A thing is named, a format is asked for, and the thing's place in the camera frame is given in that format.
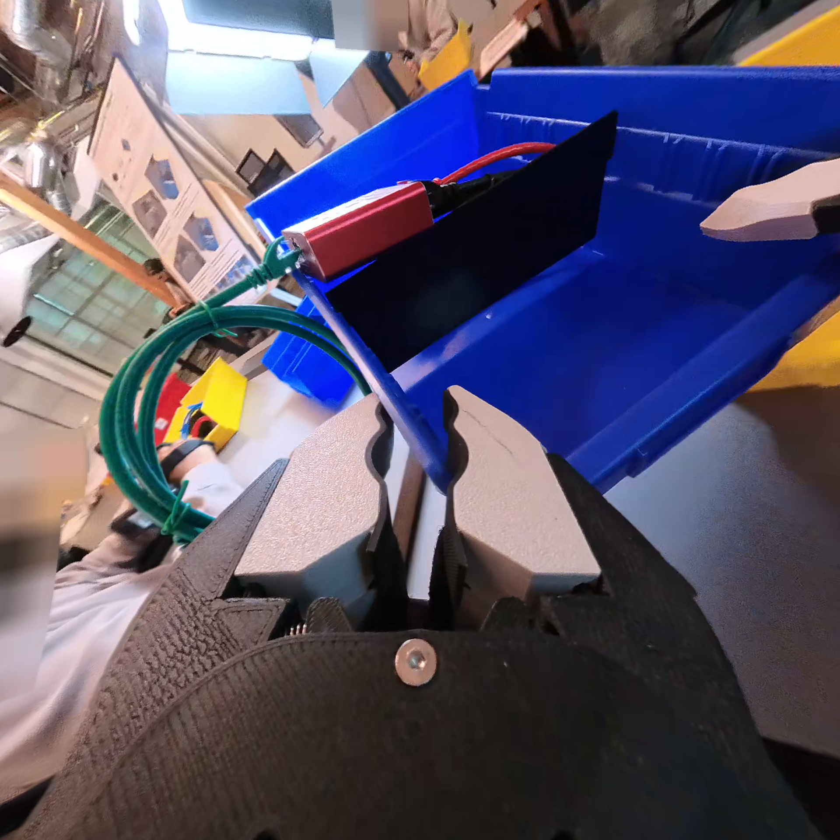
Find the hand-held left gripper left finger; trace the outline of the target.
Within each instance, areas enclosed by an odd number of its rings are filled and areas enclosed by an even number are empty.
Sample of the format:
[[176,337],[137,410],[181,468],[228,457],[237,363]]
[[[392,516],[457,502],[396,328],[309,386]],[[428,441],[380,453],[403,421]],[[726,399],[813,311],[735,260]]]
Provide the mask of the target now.
[[406,564],[385,484],[392,450],[392,420],[375,394],[314,430],[289,457],[237,581],[300,613],[336,599],[359,631],[403,628]]

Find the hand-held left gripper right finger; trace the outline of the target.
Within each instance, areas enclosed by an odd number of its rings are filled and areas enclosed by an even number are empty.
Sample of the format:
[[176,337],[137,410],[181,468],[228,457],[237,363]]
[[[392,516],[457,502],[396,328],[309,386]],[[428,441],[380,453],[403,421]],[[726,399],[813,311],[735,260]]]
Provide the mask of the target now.
[[602,568],[550,458],[515,419],[460,385],[444,394],[448,436],[442,609],[477,629],[499,601],[592,587]]

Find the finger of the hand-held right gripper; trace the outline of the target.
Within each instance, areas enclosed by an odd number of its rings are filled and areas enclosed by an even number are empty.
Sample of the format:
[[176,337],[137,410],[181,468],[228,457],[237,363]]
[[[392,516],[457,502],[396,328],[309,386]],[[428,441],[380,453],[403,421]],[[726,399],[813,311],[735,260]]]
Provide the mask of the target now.
[[705,236],[733,242],[805,240],[839,233],[839,160],[803,166],[743,187],[700,223]]

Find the yellow plastic bin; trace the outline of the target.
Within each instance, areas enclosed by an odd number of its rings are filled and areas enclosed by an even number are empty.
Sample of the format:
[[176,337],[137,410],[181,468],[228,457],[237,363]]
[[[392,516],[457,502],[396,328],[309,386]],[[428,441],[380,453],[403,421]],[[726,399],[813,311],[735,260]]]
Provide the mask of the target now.
[[247,381],[221,359],[191,385],[177,404],[163,444],[195,438],[221,453],[240,429]]
[[[732,62],[740,67],[837,67],[839,2],[810,3],[738,48]],[[804,328],[799,342],[751,392],[838,385],[839,315],[834,303]]]
[[470,67],[473,45],[470,26],[460,19],[453,38],[431,60],[424,60],[418,80],[426,91],[433,91]]

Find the blue plastic bin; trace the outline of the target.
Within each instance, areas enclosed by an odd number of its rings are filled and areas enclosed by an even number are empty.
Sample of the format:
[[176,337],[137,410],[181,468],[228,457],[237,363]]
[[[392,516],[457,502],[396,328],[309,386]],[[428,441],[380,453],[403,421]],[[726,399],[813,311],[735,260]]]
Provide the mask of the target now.
[[292,390],[330,409],[338,409],[354,387],[351,375],[310,342],[279,332],[262,364]]
[[837,67],[465,73],[255,199],[270,238],[398,182],[617,111],[596,234],[394,371],[325,294],[310,298],[434,483],[448,483],[445,391],[463,386],[608,490],[761,380],[838,298],[838,236],[732,243],[700,223],[737,190],[838,156]]

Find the red ethernet splitter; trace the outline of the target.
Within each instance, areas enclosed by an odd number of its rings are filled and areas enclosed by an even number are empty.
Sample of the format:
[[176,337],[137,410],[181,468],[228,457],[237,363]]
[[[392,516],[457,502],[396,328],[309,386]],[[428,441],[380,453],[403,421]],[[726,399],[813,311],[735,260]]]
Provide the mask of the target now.
[[330,281],[434,224],[425,185],[383,187],[286,227],[281,236],[300,251],[304,272]]

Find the grey desk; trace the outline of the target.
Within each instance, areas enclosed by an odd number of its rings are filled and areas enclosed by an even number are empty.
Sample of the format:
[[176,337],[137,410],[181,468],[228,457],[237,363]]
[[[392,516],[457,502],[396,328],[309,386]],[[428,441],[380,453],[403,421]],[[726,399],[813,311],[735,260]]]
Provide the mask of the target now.
[[838,388],[749,392],[605,497],[695,588],[762,734],[838,757]]

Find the red plastic bin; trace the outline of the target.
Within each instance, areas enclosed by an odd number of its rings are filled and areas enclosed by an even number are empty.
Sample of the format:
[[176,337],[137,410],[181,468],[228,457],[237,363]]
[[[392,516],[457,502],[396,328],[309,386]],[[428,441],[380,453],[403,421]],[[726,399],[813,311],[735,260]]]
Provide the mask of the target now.
[[183,397],[190,391],[187,384],[177,373],[166,378],[159,401],[154,410],[154,443],[162,445],[172,423],[176,410],[181,406]]

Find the dark bin divider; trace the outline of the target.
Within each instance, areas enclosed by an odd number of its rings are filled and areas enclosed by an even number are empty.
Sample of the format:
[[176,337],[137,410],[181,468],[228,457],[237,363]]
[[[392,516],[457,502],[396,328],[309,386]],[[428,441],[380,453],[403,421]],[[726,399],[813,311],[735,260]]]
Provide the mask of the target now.
[[387,371],[595,236],[617,111],[593,121],[325,293]]

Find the light panel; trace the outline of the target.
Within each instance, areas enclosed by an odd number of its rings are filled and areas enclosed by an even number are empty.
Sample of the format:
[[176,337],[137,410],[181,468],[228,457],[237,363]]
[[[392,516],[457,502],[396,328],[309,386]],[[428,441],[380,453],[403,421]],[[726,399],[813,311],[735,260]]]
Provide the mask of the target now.
[[143,92],[182,116],[310,113],[364,59],[332,2],[119,2],[121,58]]

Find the instruction board with wooden frame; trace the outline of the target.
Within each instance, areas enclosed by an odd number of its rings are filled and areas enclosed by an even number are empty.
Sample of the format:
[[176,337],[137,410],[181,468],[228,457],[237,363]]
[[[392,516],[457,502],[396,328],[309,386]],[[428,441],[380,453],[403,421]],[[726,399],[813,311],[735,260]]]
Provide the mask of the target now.
[[101,183],[192,299],[233,286],[257,265],[256,252],[120,57],[112,59],[87,155]]

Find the silver ventilation duct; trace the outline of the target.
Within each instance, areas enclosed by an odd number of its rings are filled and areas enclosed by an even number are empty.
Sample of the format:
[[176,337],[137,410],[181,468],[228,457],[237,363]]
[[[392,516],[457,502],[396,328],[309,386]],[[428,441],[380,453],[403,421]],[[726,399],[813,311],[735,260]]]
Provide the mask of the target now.
[[16,161],[39,198],[70,214],[65,184],[70,113],[86,97],[82,47],[89,2],[2,1],[2,99],[22,115],[2,126],[2,165]]

